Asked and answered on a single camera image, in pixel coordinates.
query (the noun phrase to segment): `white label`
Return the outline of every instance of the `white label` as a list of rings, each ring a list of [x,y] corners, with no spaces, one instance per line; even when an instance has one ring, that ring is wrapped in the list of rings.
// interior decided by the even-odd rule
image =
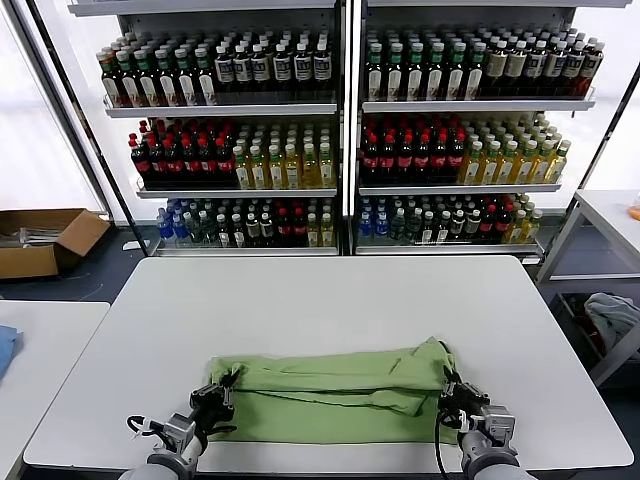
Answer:
[[[415,102],[416,100],[418,100],[418,93],[420,91],[421,79],[422,79],[422,72],[420,70],[414,70],[409,74],[409,85],[407,88],[407,101]]]
[[[464,176],[464,185],[473,185],[473,181],[476,179],[476,174],[478,173],[478,164],[470,163],[467,167],[467,172]]]
[[[180,80],[180,86],[182,87],[182,93],[184,94],[184,101],[190,107],[196,105],[196,92],[193,88],[191,77],[180,75],[178,80]]]
[[[282,188],[282,169],[280,167],[271,167],[271,180],[273,180],[273,188],[277,190]]]
[[[488,163],[484,168],[484,175],[482,175],[482,185],[490,185],[493,180],[493,174],[496,173],[496,162]]]
[[[524,162],[520,166],[520,170],[518,170],[518,175],[516,176],[516,185],[524,184],[527,176],[529,175],[529,170],[531,170],[531,162]]]
[[[264,172],[262,171],[262,167],[253,167],[251,171],[253,172],[253,179],[256,181],[256,189],[264,190]]]
[[[396,102],[400,93],[400,80],[402,72],[391,70],[389,72],[389,81],[387,82],[387,102]]]
[[[442,80],[442,72],[433,70],[429,73],[429,82],[427,83],[427,94],[425,100],[435,100],[440,89],[440,80]]]
[[[158,92],[156,92],[156,87],[153,84],[153,80],[151,80],[149,77],[140,77],[140,83],[142,84],[144,94],[147,96],[147,102],[149,102],[149,106],[160,106],[160,102],[158,102]]]
[[[170,107],[177,107],[180,104],[178,103],[178,96],[176,95],[176,91],[173,88],[173,79],[171,77],[160,77],[160,85],[162,85],[162,89],[164,90],[164,96],[167,99],[167,104]]]
[[[124,85],[127,94],[129,95],[129,100],[131,100],[131,105],[134,107],[142,106],[142,97],[140,96],[140,92],[138,92],[138,86],[133,78],[124,77],[122,79],[122,84]]]
[[[460,91],[460,81],[462,80],[462,70],[454,70],[449,74],[449,85],[447,85],[447,100],[456,100]]]
[[[287,180],[289,181],[289,190],[298,189],[298,169],[296,167],[287,168]]]
[[[380,81],[382,73],[378,70],[369,72],[369,101],[377,102],[380,99]]]
[[[269,59],[267,57],[253,58],[251,60],[251,68],[253,69],[253,78],[255,79],[256,82],[266,82],[271,79],[268,62],[269,62]]]
[[[116,82],[111,78],[103,78],[102,84],[104,85],[104,89],[107,91],[107,95],[109,95],[111,104],[116,108],[122,107],[122,103],[120,102],[120,93],[118,93]]]
[[[504,162],[500,166],[500,171],[498,172],[496,185],[505,185],[507,183],[507,178],[509,178],[509,174],[511,173],[511,168],[513,168],[513,163],[511,162]]]
[[[216,104],[216,92],[213,89],[213,79],[209,75],[200,75],[200,86],[207,105]]]
[[[244,167],[236,168],[236,175],[238,175],[238,183],[240,183],[240,188],[242,190],[248,190],[250,188],[250,185],[249,185],[249,175],[247,173],[247,169]]]
[[[464,99],[475,100],[478,96],[478,87],[480,86],[480,78],[482,78],[482,70],[471,70],[469,73],[469,81],[467,82],[467,90],[464,93]]]

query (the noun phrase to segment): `yellow bottle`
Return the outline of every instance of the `yellow bottle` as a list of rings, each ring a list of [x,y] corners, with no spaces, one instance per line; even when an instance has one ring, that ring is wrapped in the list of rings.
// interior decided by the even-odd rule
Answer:
[[[571,147],[569,140],[563,140],[556,152],[556,158],[551,163],[551,167],[547,171],[547,175],[544,178],[544,183],[558,183],[562,170],[567,165],[567,153]]]
[[[322,188],[336,186],[336,174],[333,169],[333,157],[329,143],[320,144],[320,181]]]
[[[529,172],[531,171],[533,161],[535,160],[537,146],[538,143],[535,140],[529,140],[524,146],[522,156],[518,158],[518,161],[511,169],[511,176],[508,181],[510,185],[524,184],[525,180],[529,176]]]
[[[544,177],[549,170],[549,164],[551,162],[551,152],[553,151],[553,140],[545,140],[542,143],[542,147],[531,165],[531,171],[527,177],[526,183],[532,183],[539,185],[544,182]]]
[[[536,235],[540,230],[540,219],[542,218],[542,210],[534,210],[531,219],[524,222],[522,233],[518,238],[518,243],[531,244],[536,241]]]
[[[510,140],[507,142],[504,150],[504,155],[498,160],[496,167],[496,173],[493,175],[494,185],[506,185],[511,170],[513,170],[513,164],[518,158],[518,143]]]
[[[264,156],[260,152],[258,145],[253,145],[251,152],[251,173],[256,185],[256,190],[265,190],[271,188],[271,176],[269,174],[268,162],[264,160]]]
[[[522,235],[522,227],[524,226],[524,218],[527,213],[524,210],[518,210],[516,212],[515,221],[511,222],[511,225],[507,227],[502,235],[502,243],[516,243]]]
[[[320,187],[320,169],[312,143],[304,146],[304,164],[302,166],[302,184],[304,188]]]
[[[302,175],[300,174],[300,155],[296,152],[296,145],[294,143],[288,143],[284,147],[285,151],[285,169],[287,171],[287,183],[289,190],[299,190],[300,180]]]
[[[493,140],[489,144],[487,155],[480,162],[478,173],[476,174],[476,185],[491,185],[493,175],[496,173],[500,152],[500,142]]]

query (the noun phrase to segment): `shelf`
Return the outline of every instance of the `shelf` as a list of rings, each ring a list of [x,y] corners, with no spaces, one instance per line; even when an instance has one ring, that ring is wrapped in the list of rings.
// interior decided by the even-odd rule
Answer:
[[[158,248],[159,257],[332,257],[336,247],[309,248]]]
[[[139,198],[331,198],[335,188],[314,188],[310,190],[146,190],[136,192]]]
[[[555,192],[561,187],[558,183],[542,185],[432,185],[408,187],[360,187],[360,195],[444,195],[444,194],[482,194],[482,193],[538,193]]]
[[[79,0],[68,5],[76,17],[145,13],[333,8],[332,0]]]
[[[356,255],[542,255],[542,247],[531,245],[367,245],[357,246]]]

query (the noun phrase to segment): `brown cardboard box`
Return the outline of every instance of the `brown cardboard box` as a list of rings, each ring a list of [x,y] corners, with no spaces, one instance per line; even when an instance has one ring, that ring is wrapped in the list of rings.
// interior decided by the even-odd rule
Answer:
[[[84,209],[14,210],[0,212],[0,234],[20,227],[64,229],[53,245],[0,248],[0,279],[57,275],[75,267],[110,223]]]

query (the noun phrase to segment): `display shelf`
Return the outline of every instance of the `display shelf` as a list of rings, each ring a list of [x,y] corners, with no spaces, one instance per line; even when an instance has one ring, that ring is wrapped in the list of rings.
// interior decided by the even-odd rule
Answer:
[[[139,198],[332,198],[338,190],[147,190],[143,187],[136,193]]]
[[[145,13],[215,12],[333,8],[332,0],[78,0],[68,5],[76,17]]]
[[[407,187],[360,187],[360,195],[444,195],[444,194],[483,194],[483,193],[538,193],[555,192],[559,183],[542,185],[431,185]]]
[[[473,100],[419,102],[363,102],[364,113],[424,113],[424,112],[582,112],[596,104],[593,88],[584,100]]]

